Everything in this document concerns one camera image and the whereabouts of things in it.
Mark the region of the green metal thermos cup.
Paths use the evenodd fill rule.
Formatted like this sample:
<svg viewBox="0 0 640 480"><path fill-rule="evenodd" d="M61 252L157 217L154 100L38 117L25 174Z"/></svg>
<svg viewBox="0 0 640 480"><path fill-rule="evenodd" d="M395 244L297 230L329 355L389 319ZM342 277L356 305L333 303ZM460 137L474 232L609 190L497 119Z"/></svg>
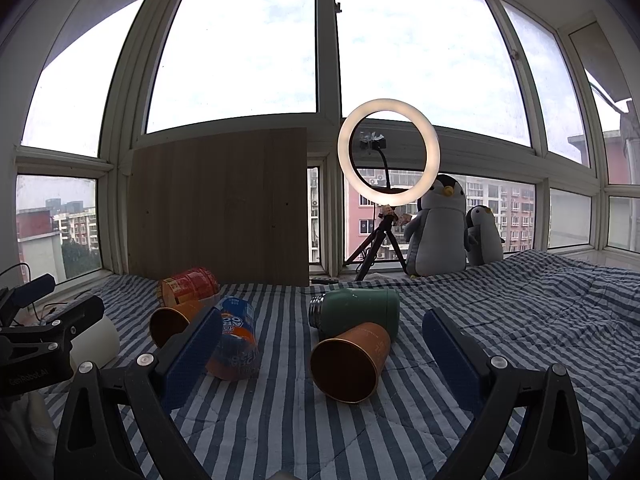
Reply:
<svg viewBox="0 0 640 480"><path fill-rule="evenodd" d="M336 337L365 323L382 326L394 341L399 325L399 296L390 289L340 288L313 296L308 321L326 337Z"/></svg>

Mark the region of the white paper cup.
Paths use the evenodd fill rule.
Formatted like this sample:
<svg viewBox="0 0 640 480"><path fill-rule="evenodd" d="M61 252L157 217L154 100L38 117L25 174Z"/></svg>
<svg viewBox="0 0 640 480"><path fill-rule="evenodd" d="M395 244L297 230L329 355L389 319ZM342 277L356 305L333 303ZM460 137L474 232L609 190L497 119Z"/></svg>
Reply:
<svg viewBox="0 0 640 480"><path fill-rule="evenodd" d="M111 363L119 354L119 336L112 320L104 315L103 318L84 330L72 340L70 350L70 365L76 372L78 366L91 361L102 368Z"/></svg>

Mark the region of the orange paper cup far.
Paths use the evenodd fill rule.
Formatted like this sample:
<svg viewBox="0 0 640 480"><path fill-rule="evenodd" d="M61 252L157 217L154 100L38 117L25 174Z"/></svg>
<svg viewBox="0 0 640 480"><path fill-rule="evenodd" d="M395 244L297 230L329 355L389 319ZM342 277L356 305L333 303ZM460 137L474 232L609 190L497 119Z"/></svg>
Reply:
<svg viewBox="0 0 640 480"><path fill-rule="evenodd" d="M186 330L200 313L204 304L190 300L175 306L156 309L149 320L150 336L157 348L163 348L168 340Z"/></svg>

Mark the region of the orange paper cup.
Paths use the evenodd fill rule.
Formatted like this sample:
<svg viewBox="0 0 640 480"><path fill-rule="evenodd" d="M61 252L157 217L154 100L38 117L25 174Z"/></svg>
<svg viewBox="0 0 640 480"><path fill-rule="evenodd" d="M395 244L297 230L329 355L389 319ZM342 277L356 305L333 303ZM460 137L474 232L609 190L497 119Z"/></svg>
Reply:
<svg viewBox="0 0 640 480"><path fill-rule="evenodd" d="M150 336L157 348L163 348L168 340L186 330L200 313L204 304L190 300L175 306L156 309L149 320Z"/></svg>
<svg viewBox="0 0 640 480"><path fill-rule="evenodd" d="M309 359L314 384L337 402L358 404L369 399L378 388L391 345L387 330L372 322L320 341Z"/></svg>

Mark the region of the orange paper cup near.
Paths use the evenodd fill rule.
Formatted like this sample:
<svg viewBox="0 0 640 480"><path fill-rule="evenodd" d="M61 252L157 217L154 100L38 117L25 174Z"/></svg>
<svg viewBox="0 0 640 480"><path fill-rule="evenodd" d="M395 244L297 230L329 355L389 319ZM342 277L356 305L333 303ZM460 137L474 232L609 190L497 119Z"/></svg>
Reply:
<svg viewBox="0 0 640 480"><path fill-rule="evenodd" d="M369 399L378 388L391 345L387 330L372 322L320 341L309 359L314 384L337 402L358 404Z"/></svg>

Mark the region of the striped blue white quilt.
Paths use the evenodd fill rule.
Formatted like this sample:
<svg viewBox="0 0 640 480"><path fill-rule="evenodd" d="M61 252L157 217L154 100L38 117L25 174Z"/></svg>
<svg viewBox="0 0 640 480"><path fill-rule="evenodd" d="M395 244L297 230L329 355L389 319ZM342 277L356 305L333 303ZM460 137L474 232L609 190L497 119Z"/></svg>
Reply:
<svg viewBox="0 0 640 480"><path fill-rule="evenodd" d="M216 479L429 479L470 423L421 333L439 308L493 356L564 364L586 434L588 474L604 479L639 430L639 277L631 270L522 252L434 278L395 278L399 332L375 394L357 405L321 393L308 367L318 335L312 287L227 285L254 309L257 377L201 374L172 415Z"/></svg>

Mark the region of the small grey penguin plush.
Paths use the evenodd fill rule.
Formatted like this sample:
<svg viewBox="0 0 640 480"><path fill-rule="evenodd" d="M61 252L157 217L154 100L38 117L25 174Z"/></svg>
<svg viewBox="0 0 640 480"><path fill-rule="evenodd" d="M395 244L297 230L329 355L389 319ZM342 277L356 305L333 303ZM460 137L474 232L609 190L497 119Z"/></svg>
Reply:
<svg viewBox="0 0 640 480"><path fill-rule="evenodd" d="M470 266L484 266L503 260L502 244L491 209L484 205L471 208L465 216L465 250Z"/></svg>

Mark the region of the large grey penguin plush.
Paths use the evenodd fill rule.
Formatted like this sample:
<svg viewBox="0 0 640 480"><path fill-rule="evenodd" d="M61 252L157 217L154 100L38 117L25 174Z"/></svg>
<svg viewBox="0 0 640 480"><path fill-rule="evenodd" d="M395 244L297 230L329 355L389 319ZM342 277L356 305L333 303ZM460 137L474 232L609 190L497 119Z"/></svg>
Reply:
<svg viewBox="0 0 640 480"><path fill-rule="evenodd" d="M405 227L408 275L432 276L465 269L465 206L461 184L448 174L439 174L418 200L418 213Z"/></svg>

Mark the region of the black inline remote control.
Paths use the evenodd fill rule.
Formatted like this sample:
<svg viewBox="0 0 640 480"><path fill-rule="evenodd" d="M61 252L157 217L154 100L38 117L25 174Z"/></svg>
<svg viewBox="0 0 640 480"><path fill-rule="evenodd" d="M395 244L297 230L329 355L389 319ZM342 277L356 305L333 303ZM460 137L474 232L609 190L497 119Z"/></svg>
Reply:
<svg viewBox="0 0 640 480"><path fill-rule="evenodd" d="M338 278L326 278L325 276L314 276L309 280L311 285L332 285L339 282L340 280Z"/></svg>

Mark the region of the wooden board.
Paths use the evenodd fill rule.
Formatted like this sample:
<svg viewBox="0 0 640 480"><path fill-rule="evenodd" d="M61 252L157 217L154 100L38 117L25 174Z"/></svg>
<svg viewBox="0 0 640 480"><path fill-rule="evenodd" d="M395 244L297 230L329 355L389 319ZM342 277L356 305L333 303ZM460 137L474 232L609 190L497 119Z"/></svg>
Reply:
<svg viewBox="0 0 640 480"><path fill-rule="evenodd" d="M128 270L196 266L222 284L309 281L307 133L219 133L142 148L128 183Z"/></svg>

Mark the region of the black tripod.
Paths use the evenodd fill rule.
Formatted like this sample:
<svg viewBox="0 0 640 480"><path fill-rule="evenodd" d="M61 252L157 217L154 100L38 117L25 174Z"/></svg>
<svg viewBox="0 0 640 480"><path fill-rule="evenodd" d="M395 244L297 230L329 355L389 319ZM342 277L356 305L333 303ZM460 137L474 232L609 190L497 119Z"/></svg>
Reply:
<svg viewBox="0 0 640 480"><path fill-rule="evenodd" d="M381 219L380 224L368 234L364 241L344 262L344 266L350 266L352 263L356 262L358 257L363 256L356 274L356 282L363 281L367 276L371 266L375 263L376 255L382 247L384 240L388 240L392 245L397 261L400 263L402 270L407 270L406 259L401 252L397 238L392 232L394 222L399 219L398 214L395 212L395 208L388 205L383 206L381 212L378 214L378 218Z"/></svg>

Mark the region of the phone holder with gooseneck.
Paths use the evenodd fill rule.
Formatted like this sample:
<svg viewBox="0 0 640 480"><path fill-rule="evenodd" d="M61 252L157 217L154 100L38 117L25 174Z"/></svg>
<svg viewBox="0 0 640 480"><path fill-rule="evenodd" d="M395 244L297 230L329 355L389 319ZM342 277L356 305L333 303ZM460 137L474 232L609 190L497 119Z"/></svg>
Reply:
<svg viewBox="0 0 640 480"><path fill-rule="evenodd" d="M380 155L385 176L385 191L390 192L392 189L392 180L390 180L390 167L384 154L384 150L386 149L385 136L375 131L361 131L359 133L359 146L362 150L374 151Z"/></svg>

